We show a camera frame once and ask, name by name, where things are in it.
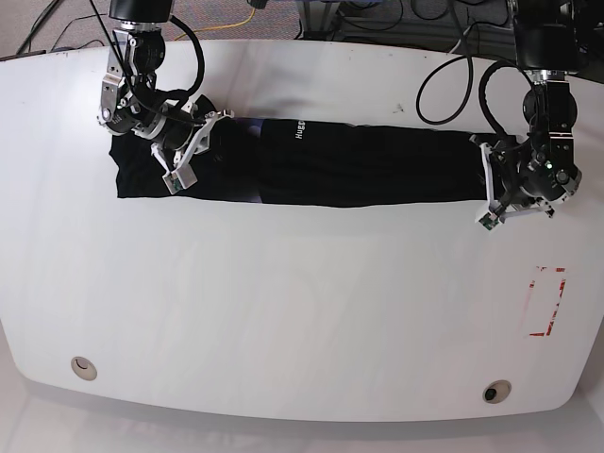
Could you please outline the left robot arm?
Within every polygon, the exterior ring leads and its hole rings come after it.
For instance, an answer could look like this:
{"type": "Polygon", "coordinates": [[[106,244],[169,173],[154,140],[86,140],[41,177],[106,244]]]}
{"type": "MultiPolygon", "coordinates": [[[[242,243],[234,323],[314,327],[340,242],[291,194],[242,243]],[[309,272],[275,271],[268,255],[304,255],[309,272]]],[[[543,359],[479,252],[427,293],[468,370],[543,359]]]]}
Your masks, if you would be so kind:
{"type": "Polygon", "coordinates": [[[570,1],[512,1],[515,60],[498,60],[487,68],[478,85],[483,116],[495,132],[489,145],[472,137],[480,149],[485,175],[486,204],[477,221],[492,230],[507,219],[543,212],[573,196],[582,173],[574,162],[572,128],[578,108],[567,76],[579,65],[575,9],[570,1]],[[519,143],[491,113],[487,84],[498,70],[511,66],[527,79],[523,100],[527,139],[519,143]]]}

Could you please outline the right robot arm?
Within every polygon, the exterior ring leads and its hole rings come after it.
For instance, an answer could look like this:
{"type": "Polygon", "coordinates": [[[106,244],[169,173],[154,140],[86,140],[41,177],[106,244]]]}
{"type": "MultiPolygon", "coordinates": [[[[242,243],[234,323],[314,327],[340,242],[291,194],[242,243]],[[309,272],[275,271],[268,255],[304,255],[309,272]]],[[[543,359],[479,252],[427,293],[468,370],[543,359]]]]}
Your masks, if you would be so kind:
{"type": "Polygon", "coordinates": [[[193,99],[205,76],[205,58],[194,32],[173,13],[171,1],[112,1],[109,17],[119,26],[108,32],[109,60],[102,82],[98,121],[114,136],[133,133],[151,142],[172,192],[197,181],[191,159],[210,150],[216,124],[233,116],[204,95],[193,99]],[[157,88],[157,70],[166,57],[161,25],[171,23],[193,40],[196,76],[188,89],[157,88]]]}

